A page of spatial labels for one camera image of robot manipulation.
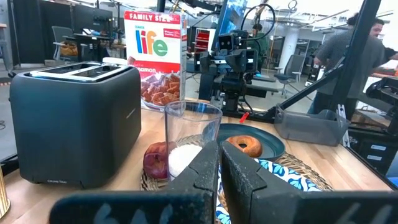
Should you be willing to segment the round woven straw placemat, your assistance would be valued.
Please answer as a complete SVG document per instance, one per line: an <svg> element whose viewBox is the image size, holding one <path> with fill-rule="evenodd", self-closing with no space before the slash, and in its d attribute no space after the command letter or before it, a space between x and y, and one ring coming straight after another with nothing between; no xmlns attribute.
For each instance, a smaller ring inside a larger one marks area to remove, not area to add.
<svg viewBox="0 0 398 224"><path fill-rule="evenodd" d="M200 135L191 135L177 140L177 145L197 145L202 146L201 141L199 139ZM320 184L320 188L322 191L332 191L333 188L327 181L320 175L318 172L314 171L310 166L306 165L300 159L297 159L295 156L284 153L276 163L286 166L290 169L295 170L299 174L303 174L305 177L314 181L316 184ZM141 190L145 191L156 191L165 187L168 183L167 179L155 179L149 177L144 171L141 172Z"/></svg>

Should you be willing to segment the grey office chair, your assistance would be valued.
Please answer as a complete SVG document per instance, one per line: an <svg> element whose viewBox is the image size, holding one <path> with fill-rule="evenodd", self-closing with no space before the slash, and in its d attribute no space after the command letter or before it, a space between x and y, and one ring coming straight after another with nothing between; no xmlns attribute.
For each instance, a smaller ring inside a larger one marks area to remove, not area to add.
<svg viewBox="0 0 398 224"><path fill-rule="evenodd" d="M286 86L299 81L304 60L303 55L291 55L284 69L279 68L279 71L274 75L274 78L283 84L280 92L284 98L287 98L289 92Z"/></svg>
<svg viewBox="0 0 398 224"><path fill-rule="evenodd" d="M53 45L55 46L53 59L76 62L78 60L76 43L71 40L67 40L67 37L71 37L73 35L71 28L52 26L52 31L55 39L53 41Z"/></svg>

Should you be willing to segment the person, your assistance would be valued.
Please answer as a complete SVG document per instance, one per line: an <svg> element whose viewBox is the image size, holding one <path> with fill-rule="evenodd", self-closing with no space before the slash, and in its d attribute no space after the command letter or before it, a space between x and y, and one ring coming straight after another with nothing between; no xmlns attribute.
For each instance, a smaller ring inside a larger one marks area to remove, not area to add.
<svg viewBox="0 0 398 224"><path fill-rule="evenodd" d="M263 36L264 33L262 32L262 25L261 24L254 24L252 27L252 38L256 37L261 37ZM248 47L252 49L256 49L258 52L257 56L257 67L261 68L264 60L267 56L267 51L268 51L268 39L267 37L263 37L261 39L255 40L255 41L249 41L247 42Z"/></svg>
<svg viewBox="0 0 398 224"><path fill-rule="evenodd" d="M353 27L358 20L358 16L359 14L356 13L348 19L347 24L351 26L349 30L330 37L317 52L314 63L324 65L326 72L331 70L344 56L346 48L351 42ZM353 82L344 103L346 119L348 120L352 118L355 112L359 94L363 92L368 76L370 76L377 67L380 67L388 61L398 60L398 52L394 49L385 47L382 41L378 39L383 25L383 20L378 18L374 19L363 53L359 57L359 61L355 63L356 72L352 74L354 77ZM317 90L317 94L313 100L311 114L318 114L322 110L327 110L329 108L333 99L336 83L337 80L334 79Z"/></svg>

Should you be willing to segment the blue white patterned paper bowl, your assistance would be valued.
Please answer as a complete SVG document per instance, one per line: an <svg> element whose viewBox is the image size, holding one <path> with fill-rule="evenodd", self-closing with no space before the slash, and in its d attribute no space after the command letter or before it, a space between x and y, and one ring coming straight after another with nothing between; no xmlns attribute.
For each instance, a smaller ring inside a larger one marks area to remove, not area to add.
<svg viewBox="0 0 398 224"><path fill-rule="evenodd" d="M322 191L320 184L299 174L293 169L280 165L276 162L271 162L265 159L254 159L260 166L268 170L271 174L282 179L284 182L294 186L304 192ZM216 224L231 224L230 215L226 204L226 199L223 192L223 184L221 181L221 167L218 169L218 199L216 200Z"/></svg>

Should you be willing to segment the blue lit screen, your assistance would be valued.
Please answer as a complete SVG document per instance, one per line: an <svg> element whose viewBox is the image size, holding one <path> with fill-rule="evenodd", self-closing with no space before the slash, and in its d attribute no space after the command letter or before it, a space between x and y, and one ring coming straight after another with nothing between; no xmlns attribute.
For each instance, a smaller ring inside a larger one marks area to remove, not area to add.
<svg viewBox="0 0 398 224"><path fill-rule="evenodd" d="M230 33L232 30L239 29L243 20L248 0L224 0L217 27L215 30L212 50L218 47L218 36Z"/></svg>

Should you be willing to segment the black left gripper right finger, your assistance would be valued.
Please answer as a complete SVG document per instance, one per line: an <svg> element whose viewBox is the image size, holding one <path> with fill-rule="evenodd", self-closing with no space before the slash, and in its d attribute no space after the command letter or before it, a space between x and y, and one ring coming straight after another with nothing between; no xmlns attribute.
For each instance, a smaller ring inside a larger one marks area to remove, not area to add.
<svg viewBox="0 0 398 224"><path fill-rule="evenodd" d="M398 224L398 192L304 192L228 142L220 159L232 224Z"/></svg>

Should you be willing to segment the grey plastic bin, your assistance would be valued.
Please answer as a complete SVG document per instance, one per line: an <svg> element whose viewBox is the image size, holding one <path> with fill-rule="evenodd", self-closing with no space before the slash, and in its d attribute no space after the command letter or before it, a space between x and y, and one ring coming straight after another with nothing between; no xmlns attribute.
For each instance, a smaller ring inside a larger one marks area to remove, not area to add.
<svg viewBox="0 0 398 224"><path fill-rule="evenodd" d="M284 139L337 146L349 125L350 121L330 110L305 114L275 106L274 127Z"/></svg>

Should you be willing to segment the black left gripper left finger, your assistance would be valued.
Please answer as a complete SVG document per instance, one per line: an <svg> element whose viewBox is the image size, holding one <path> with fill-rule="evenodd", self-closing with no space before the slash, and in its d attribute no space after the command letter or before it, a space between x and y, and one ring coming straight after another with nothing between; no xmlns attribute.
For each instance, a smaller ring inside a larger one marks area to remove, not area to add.
<svg viewBox="0 0 398 224"><path fill-rule="evenodd" d="M50 224L214 224L219 146L205 145L158 191L95 191L60 199Z"/></svg>

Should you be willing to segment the brown bagel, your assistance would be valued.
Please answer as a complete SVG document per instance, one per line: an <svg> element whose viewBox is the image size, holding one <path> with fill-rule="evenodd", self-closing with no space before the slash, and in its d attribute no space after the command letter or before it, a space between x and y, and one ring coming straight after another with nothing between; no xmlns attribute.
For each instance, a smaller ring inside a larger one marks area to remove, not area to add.
<svg viewBox="0 0 398 224"><path fill-rule="evenodd" d="M261 142L252 136L231 136L226 141L247 154L249 157L259 157L262 154Z"/></svg>

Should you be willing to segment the black drawer cabinet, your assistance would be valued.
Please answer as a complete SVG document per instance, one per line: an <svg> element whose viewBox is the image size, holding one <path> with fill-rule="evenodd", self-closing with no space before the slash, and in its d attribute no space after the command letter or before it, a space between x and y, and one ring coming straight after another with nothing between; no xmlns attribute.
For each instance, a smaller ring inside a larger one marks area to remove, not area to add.
<svg viewBox="0 0 398 224"><path fill-rule="evenodd" d="M398 187L398 135L375 126L351 125L349 144L371 167Z"/></svg>

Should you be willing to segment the black two-slot toaster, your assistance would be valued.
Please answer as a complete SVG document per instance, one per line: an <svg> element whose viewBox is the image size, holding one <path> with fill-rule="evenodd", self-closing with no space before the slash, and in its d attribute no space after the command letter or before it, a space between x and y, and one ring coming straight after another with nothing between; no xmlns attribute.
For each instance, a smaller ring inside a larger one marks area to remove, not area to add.
<svg viewBox="0 0 398 224"><path fill-rule="evenodd" d="M21 177L100 187L141 131L136 67L80 62L17 74L9 100Z"/></svg>

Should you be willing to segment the red apple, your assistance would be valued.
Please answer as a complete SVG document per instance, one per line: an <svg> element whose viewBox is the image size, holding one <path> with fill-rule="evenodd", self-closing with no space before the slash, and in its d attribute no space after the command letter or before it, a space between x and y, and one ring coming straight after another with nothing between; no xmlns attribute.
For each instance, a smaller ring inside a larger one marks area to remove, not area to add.
<svg viewBox="0 0 398 224"><path fill-rule="evenodd" d="M175 142L157 142L151 144L143 158L144 172L155 179L166 179L169 149L176 148Z"/></svg>

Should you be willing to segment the red white cereal box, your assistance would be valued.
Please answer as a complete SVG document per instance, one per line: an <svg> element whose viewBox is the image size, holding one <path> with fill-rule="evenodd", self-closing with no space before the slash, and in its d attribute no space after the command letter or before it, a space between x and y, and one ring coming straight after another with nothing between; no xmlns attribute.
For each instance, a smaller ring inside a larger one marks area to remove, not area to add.
<svg viewBox="0 0 398 224"><path fill-rule="evenodd" d="M184 14L126 11L126 57L141 77L141 100L162 111L185 98L187 20Z"/></svg>

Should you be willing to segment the clear glass with white rice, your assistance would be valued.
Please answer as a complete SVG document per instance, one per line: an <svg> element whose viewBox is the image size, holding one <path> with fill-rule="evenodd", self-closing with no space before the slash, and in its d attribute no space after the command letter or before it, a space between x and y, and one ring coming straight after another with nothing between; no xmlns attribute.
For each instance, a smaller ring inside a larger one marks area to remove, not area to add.
<svg viewBox="0 0 398 224"><path fill-rule="evenodd" d="M164 113L168 179L173 181L216 139L223 112L208 103L183 100L167 104Z"/></svg>

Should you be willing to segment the dark teal plate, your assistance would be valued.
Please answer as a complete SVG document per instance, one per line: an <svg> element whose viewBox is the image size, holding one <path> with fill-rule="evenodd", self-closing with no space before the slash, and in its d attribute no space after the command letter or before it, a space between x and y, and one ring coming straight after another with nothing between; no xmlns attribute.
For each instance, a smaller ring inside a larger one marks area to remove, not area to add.
<svg viewBox="0 0 398 224"><path fill-rule="evenodd" d="M254 137L260 142L262 152L259 156L251 157L251 159L275 161L285 153L285 145L278 137L259 128L243 124L220 124L217 133L212 130L208 124L205 126L204 130L200 132L199 139L202 146L205 146L208 142L214 141L219 146L220 151L224 151L225 153L232 152L232 155L250 158L249 155L240 151L237 146L227 141L229 137L241 135Z"/></svg>

